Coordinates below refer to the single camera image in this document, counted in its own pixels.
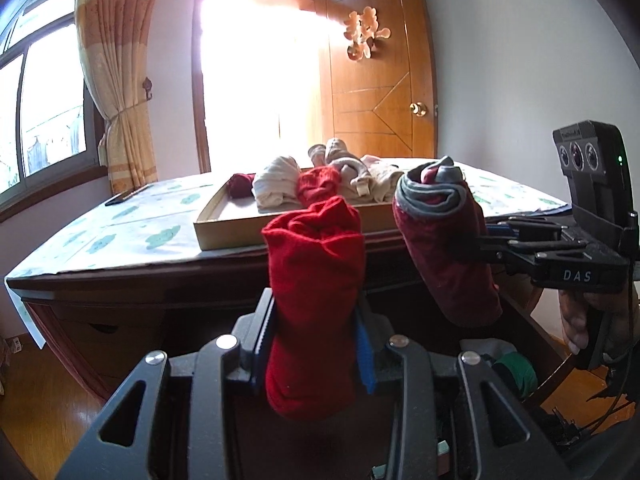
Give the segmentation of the person's right hand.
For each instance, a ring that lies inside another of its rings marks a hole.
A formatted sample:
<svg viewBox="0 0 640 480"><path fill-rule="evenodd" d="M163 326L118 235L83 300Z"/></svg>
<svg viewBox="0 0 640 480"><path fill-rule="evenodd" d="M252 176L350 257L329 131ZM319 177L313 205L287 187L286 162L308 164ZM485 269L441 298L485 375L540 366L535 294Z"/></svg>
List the person's right hand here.
<svg viewBox="0 0 640 480"><path fill-rule="evenodd" d="M588 310L594 295L577 290L560 290L558 298L563 338L570 352L577 356L589 344Z"/></svg>

